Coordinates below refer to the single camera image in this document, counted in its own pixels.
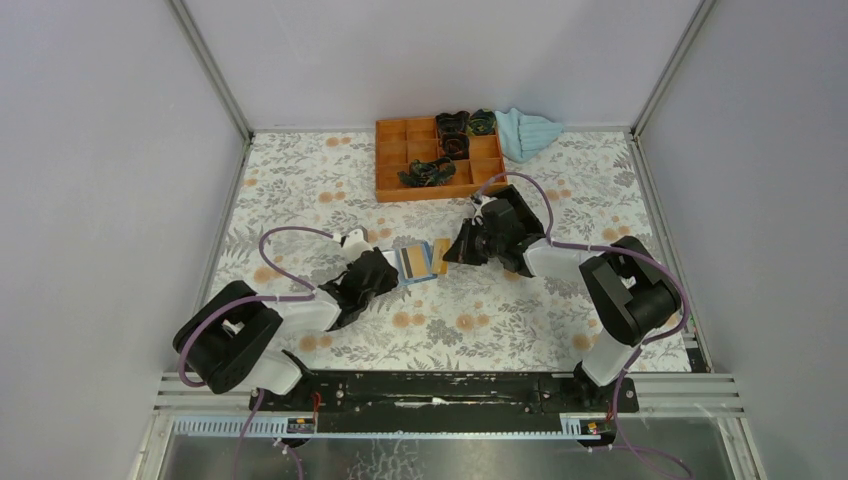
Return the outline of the blue leather card holder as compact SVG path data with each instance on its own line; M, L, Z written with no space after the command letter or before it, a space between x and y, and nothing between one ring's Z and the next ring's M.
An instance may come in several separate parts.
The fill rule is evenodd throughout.
M382 254L398 272L399 287L434 280L438 276L432 268L433 250L427 242L382 250Z

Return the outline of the gold black credit card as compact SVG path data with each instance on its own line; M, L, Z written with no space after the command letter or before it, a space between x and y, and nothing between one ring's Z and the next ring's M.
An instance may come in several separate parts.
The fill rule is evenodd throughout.
M401 270L408 282L432 278L431 261L431 251L427 243L405 246L399 250Z

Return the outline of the orange compartment tray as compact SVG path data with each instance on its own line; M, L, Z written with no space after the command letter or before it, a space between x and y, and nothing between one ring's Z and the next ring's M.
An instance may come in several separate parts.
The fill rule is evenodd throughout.
M376 122L381 203L468 197L507 184L495 114L462 110Z

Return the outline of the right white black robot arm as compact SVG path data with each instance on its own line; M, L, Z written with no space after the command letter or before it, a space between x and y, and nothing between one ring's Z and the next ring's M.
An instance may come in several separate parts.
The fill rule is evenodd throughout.
M464 219L444 261L479 266L496 259L523 277L582 280L602 331L575 368L573 396L583 410L601 410L649 333L688 311L679 282L635 237L610 246L559 243L519 197L477 196L473 202L475 212Z

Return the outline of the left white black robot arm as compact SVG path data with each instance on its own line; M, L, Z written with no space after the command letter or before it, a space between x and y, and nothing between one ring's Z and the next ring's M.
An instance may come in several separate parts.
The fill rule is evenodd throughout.
M270 391L288 411L309 401L305 367L277 346L300 331L335 331L356 322L370 302L399 285L399 272L374 248L307 295L260 295L243 281L220 290L176 333L180 380L223 394L245 385Z

